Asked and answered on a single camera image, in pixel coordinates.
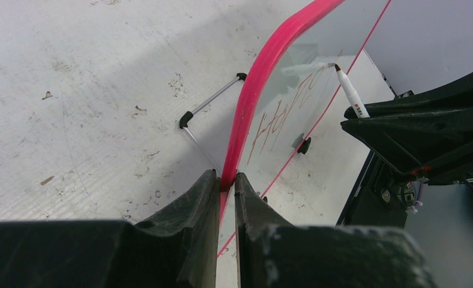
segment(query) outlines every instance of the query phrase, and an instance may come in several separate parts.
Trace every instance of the metal rod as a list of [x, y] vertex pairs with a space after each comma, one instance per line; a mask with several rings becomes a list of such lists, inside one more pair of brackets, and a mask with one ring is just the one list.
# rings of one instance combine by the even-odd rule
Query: metal rod
[[233, 84], [240, 80], [240, 76], [236, 76], [233, 80], [231, 80], [226, 86], [222, 87], [219, 91], [217, 91], [214, 95], [212, 95], [209, 99], [206, 99], [200, 106], [197, 106], [194, 110], [192, 110], [192, 115], [195, 115], [197, 112], [200, 112], [201, 109], [205, 108], [206, 105], [209, 105], [210, 102], [214, 101], [215, 98], [219, 97], [224, 91], [230, 88]]
[[199, 141], [197, 140], [196, 136], [194, 136], [194, 134], [192, 134], [192, 132], [190, 131], [189, 128], [185, 127], [184, 128], [185, 131], [187, 131], [187, 133], [189, 134], [189, 136], [192, 138], [192, 140], [194, 140], [194, 143], [197, 145], [197, 147], [201, 150], [201, 152], [203, 152], [203, 154], [205, 154], [205, 156], [209, 159], [210, 162], [212, 162], [212, 164], [214, 165], [215, 167], [215, 171], [217, 172], [218, 175], [222, 175], [222, 170], [221, 168], [219, 167], [219, 165], [217, 165], [217, 163], [215, 162], [215, 160], [212, 158], [212, 156], [210, 156], [210, 154], [208, 152], [206, 152], [206, 150], [203, 149], [203, 147], [201, 146], [201, 144], [199, 143]]

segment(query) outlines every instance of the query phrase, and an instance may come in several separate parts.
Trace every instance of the black rubber foot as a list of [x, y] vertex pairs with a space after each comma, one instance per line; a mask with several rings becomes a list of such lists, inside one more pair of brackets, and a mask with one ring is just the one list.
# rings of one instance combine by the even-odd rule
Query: black rubber foot
[[305, 140], [304, 143], [300, 145], [300, 148], [298, 148], [297, 153], [302, 153], [305, 155], [307, 153], [307, 150], [309, 150], [310, 145], [311, 145], [311, 137], [307, 138], [307, 140]]
[[242, 81], [245, 81], [246, 78], [247, 78], [247, 74], [246, 73], [237, 73], [236, 76], [238, 78], [240, 78], [239, 80], [242, 80]]
[[180, 123], [179, 123], [180, 129], [183, 129], [184, 127], [188, 127], [187, 123], [189, 122], [189, 120], [192, 119], [192, 117], [194, 117], [194, 114], [192, 114], [191, 111], [187, 111], [184, 114], [184, 116], [182, 116], [182, 118], [180, 118]]

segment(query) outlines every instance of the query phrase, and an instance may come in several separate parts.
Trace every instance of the pink edge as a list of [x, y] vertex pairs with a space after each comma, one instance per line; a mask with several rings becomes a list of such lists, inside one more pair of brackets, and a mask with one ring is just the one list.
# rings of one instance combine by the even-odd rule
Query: pink edge
[[[383, 16], [383, 14], [385, 13], [385, 11], [387, 10], [387, 7], [388, 7], [388, 4], [390, 4], [390, 1], [391, 0], [388, 0], [387, 4], [385, 4], [385, 7], [383, 9], [383, 11], [381, 12], [381, 14], [379, 15], [378, 19], [376, 20], [376, 23], [374, 24], [373, 28], [371, 29], [371, 31], [369, 32], [369, 35], [367, 36], [366, 40], [364, 41], [364, 44], [362, 44], [362, 47], [360, 47], [360, 50], [358, 51], [355, 59], [353, 60], [353, 62], [351, 63], [351, 65], [349, 66], [348, 68], [348, 73], [351, 71], [351, 68], [353, 67], [353, 65], [355, 64], [355, 61], [357, 60], [357, 58], [360, 56], [360, 53], [362, 52], [362, 50], [364, 49], [364, 46], [366, 45], [367, 43], [367, 40], [369, 40], [369, 37], [371, 37], [371, 35], [373, 34], [373, 31], [375, 30], [376, 28], [376, 25], [378, 25], [378, 22], [381, 20], [381, 17]], [[309, 4], [308, 6], [306, 6], [305, 8], [303, 8], [302, 10], [300, 10], [297, 14], [293, 15], [292, 17], [290, 17], [287, 21], [285, 21], [281, 26], [279, 26], [279, 28], [275, 31], [275, 33], [273, 33], [272, 37], [270, 37], [270, 39], [267, 41], [267, 43], [265, 44], [265, 46], [263, 47], [262, 51], [260, 52], [260, 54], [258, 55], [258, 58], [256, 58], [256, 61], [254, 62], [253, 66], [251, 67], [251, 70], [249, 71], [249, 75], [253, 75], [251, 74], [251, 72], [257, 70], [255, 73], [264, 73], [264, 71], [261, 71], [261, 68], [263, 67], [257, 67], [256, 64], [258, 63], [258, 60], [260, 60], [261, 58], [266, 58], [265, 55], [262, 55], [263, 54], [263, 51], [265, 49], [271, 49], [273, 48], [275, 45], [272, 45], [270, 44], [272, 42], [272, 40], [274, 39], [274, 36], [277, 35], [277, 33], [282, 29], [282, 27], [288, 23], [291, 19], [295, 18], [295, 20], [297, 18], [300, 18], [300, 17], [309, 17], [308, 15], [306, 14], [316, 14], [318, 15], [317, 13], [315, 13], [314, 11], [311, 12], [311, 13], [308, 13], [306, 11], [306, 14], [302, 14], [302, 12], [304, 10], [310, 10], [310, 9], [320, 9], [321, 6], [324, 7], [324, 5], [320, 5], [320, 6], [313, 6], [313, 4], [315, 3], [318, 3], [318, 2], [323, 2], [323, 0], [317, 0], [315, 2], [312, 2], [311, 4]], [[319, 21], [321, 18], [323, 18], [325, 15], [327, 15], [330, 11], [332, 11], [334, 8], [336, 8], [341, 2], [341, 1], [325, 1], [325, 2], [330, 2], [330, 4], [334, 4], [333, 7], [325, 7], [326, 9], [329, 9], [328, 11], [319, 11], [319, 15], [321, 15], [319, 18], [315, 18], [314, 15], [311, 15], [311, 17], [317, 19], [314, 23], [316, 23], [317, 21]], [[277, 52], [277, 54], [279, 54], [278, 57], [274, 58], [275, 62], [273, 62], [273, 65], [270, 67], [267, 67], [267, 68], [270, 68], [268, 70], [268, 74], [266, 76], [266, 79], [261, 83], [261, 87], [257, 87], [257, 83], [253, 82], [252, 85], [255, 85], [255, 86], [252, 86], [252, 88], [249, 88], [246, 90], [246, 93], [248, 93], [248, 90], [251, 90], [251, 89], [258, 89], [259, 90], [259, 93], [257, 94], [252, 94], [254, 95], [255, 98], [251, 98], [249, 97], [250, 99], [247, 100], [247, 99], [243, 99], [243, 98], [247, 98], [248, 96], [246, 96], [246, 94], [244, 94], [244, 89], [246, 88], [246, 84], [247, 82], [244, 84], [244, 87], [242, 88], [242, 92], [240, 93], [240, 98], [238, 99], [238, 104], [236, 105], [236, 112], [235, 112], [235, 118], [233, 119], [233, 123], [238, 123], [238, 126], [237, 125], [233, 125], [233, 128], [231, 129], [231, 136], [230, 136], [230, 140], [229, 140], [229, 145], [227, 147], [227, 154], [226, 154], [226, 161], [224, 163], [224, 168], [223, 168], [223, 173], [222, 173], [222, 176], [221, 176], [221, 211], [220, 211], [220, 224], [222, 225], [222, 220], [224, 219], [224, 213], [226, 212], [226, 207], [227, 207], [227, 196], [228, 196], [228, 192], [229, 192], [229, 188], [231, 187], [231, 185], [233, 184], [233, 181], [237, 175], [237, 167], [238, 167], [238, 162], [240, 161], [240, 158], [241, 158], [241, 155], [242, 155], [242, 152], [243, 152], [243, 149], [244, 149], [244, 144], [247, 140], [247, 134], [249, 133], [249, 127], [250, 127], [250, 124], [252, 122], [252, 116], [254, 115], [254, 112], [256, 110], [256, 104], [258, 103], [258, 98], [259, 98], [259, 95], [261, 95], [261, 91], [263, 90], [264, 86], [265, 86], [265, 83], [266, 81], [268, 80], [268, 77], [270, 76], [270, 73], [272, 72], [272, 69], [273, 67], [276, 66], [277, 62], [279, 61], [280, 57], [284, 54], [284, 52], [286, 51], [286, 49], [289, 47], [289, 45], [295, 40], [297, 39], [297, 37], [299, 35], [301, 35], [303, 32], [305, 32], [307, 29], [309, 29], [309, 27], [312, 26], [312, 22], [309, 22], [310, 19], [307, 19], [306, 22], [308, 22], [310, 24], [310, 26], [306, 26], [306, 25], [298, 25], [299, 27], [299, 31], [300, 29], [303, 29], [301, 32], [297, 32], [297, 33], [293, 33], [293, 36], [294, 36], [294, 39], [291, 40], [291, 41], [284, 41], [285, 43], [287, 42], [287, 45], [285, 47], [281, 47], [281, 50]], [[327, 112], [328, 108], [330, 107], [330, 104], [332, 104], [332, 101], [334, 100], [335, 96], [337, 95], [337, 92], [339, 91], [339, 88], [340, 86], [336, 89], [336, 92], [334, 93], [334, 95], [332, 96], [332, 99], [330, 99], [330, 102], [328, 103], [327, 105], [327, 108], [323, 111], [323, 113], [321, 114], [320, 118], [316, 121], [316, 123], [314, 124], [314, 126], [311, 128], [311, 130], [309, 131], [309, 133], [307, 133], [306, 137], [305, 138], [308, 138], [309, 135], [311, 135], [312, 131], [316, 128], [316, 126], [318, 125], [319, 121], [321, 121], [321, 118], [323, 118], [323, 116], [325, 115], [325, 113]], [[243, 107], [246, 107], [246, 103], [247, 101], [249, 101], [250, 104], [252, 104], [252, 113], [249, 113], [249, 111], [245, 111], [245, 109], [243, 109]], [[243, 126], [242, 124], [245, 124], [246, 125], [246, 130], [247, 132], [245, 133], [244, 135], [244, 139], [242, 141], [239, 141], [239, 143], [236, 143], [237, 142], [237, 134], [238, 134], [238, 129], [240, 128], [240, 126]], [[293, 159], [293, 157], [295, 156], [295, 154], [297, 153], [297, 150], [298, 148], [293, 152], [293, 154], [288, 158], [286, 164], [281, 168], [281, 170], [279, 170], [279, 173], [276, 175], [276, 177], [272, 180], [272, 183], [270, 183], [270, 185], [267, 187], [267, 189], [263, 192], [263, 194], [261, 194], [261, 198], [265, 197], [265, 195], [267, 194], [268, 190], [270, 189], [270, 187], [272, 187], [272, 185], [275, 183], [275, 181], [277, 180], [277, 178], [279, 177], [279, 175], [281, 175], [282, 171], [284, 171], [284, 169], [286, 168], [286, 166], [289, 164], [289, 162], [291, 161], [291, 159]], [[240, 150], [239, 152], [239, 156], [238, 156], [238, 160], [235, 161], [231, 156], [232, 156], [232, 153], [233, 153], [233, 150], [234, 149], [237, 149]], [[231, 170], [228, 170], [230, 169], [227, 165], [227, 163], [229, 162], [228, 160], [229, 159], [232, 159], [232, 163], [233, 163], [233, 166]], [[229, 243], [231, 242], [231, 240], [235, 237], [236, 235], [236, 231], [233, 231], [233, 234], [231, 234], [231, 236], [229, 237], [229, 239], [226, 241], [226, 243], [224, 244], [224, 246], [222, 247], [222, 249], [217, 253], [217, 258], [219, 258], [219, 256], [221, 256], [222, 252], [224, 251], [224, 249], [229, 245]]]

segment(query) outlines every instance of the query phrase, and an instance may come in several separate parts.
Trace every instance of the gray wall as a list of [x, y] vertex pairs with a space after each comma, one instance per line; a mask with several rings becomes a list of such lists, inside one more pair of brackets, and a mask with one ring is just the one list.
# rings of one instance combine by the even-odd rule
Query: gray wall
[[473, 0], [391, 0], [366, 50], [398, 94], [452, 82], [473, 71]]
[[427, 258], [439, 287], [473, 287], [473, 202], [463, 185], [427, 187], [405, 230]]

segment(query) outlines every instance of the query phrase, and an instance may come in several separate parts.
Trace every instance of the pink frame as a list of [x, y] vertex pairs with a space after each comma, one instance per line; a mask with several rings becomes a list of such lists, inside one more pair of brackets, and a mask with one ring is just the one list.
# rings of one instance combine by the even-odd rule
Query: pink frame
[[[277, 30], [273, 33], [267, 43], [264, 45], [261, 52], [258, 54], [254, 64], [252, 65], [247, 79], [244, 83], [242, 91], [240, 92], [240, 97], [238, 99], [238, 104], [236, 105], [235, 117], [233, 119], [233, 127], [231, 129], [231, 135], [229, 138], [229, 144], [227, 147], [226, 153], [226, 160], [224, 162], [224, 168], [221, 176], [221, 184], [220, 184], [220, 191], [221, 191], [221, 210], [220, 210], [220, 220], [222, 223], [222, 219], [224, 217], [224, 212], [226, 210], [227, 205], [227, 196], [231, 185], [233, 184], [235, 177], [237, 175], [237, 168], [240, 163], [240, 159], [242, 157], [242, 153], [244, 150], [244, 145], [247, 140], [247, 135], [249, 133], [249, 128], [252, 123], [252, 119], [256, 110], [256, 106], [258, 104], [258, 99], [263, 91], [265, 84], [270, 77], [273, 69], [288, 49], [288, 47], [306, 30], [311, 28], [315, 23], [320, 21], [323, 17], [325, 17], [328, 13], [334, 10], [337, 6], [339, 6], [343, 0], [315, 0], [290, 18], [282, 23]], [[383, 13], [388, 7], [390, 0], [385, 5], [385, 8], [379, 15], [376, 23], [374, 24], [373, 28], [369, 32], [364, 44], [360, 48], [357, 56], [353, 60], [352, 64], [350, 65], [348, 72], [351, 70], [353, 65], [355, 64], [358, 55], [360, 55], [364, 45], [367, 43], [367, 40], [371, 36], [372, 32], [376, 28], [376, 25], [380, 21]], [[323, 111], [319, 119], [316, 121], [315, 125], [311, 128], [309, 133], [305, 136], [308, 138], [314, 128], [317, 126], [321, 118], [325, 115], [330, 104], [334, 100], [334, 97], [337, 94], [336, 92], [330, 99], [330, 103], [327, 108]], [[280, 169], [277, 176], [272, 180], [272, 183], [267, 187], [267, 189], [261, 195], [262, 197], [268, 192], [270, 187], [291, 161], [293, 156], [296, 154], [296, 150], [294, 153], [289, 157], [285, 165]], [[228, 245], [229, 241], [235, 236], [235, 233], [229, 238], [226, 245]]]

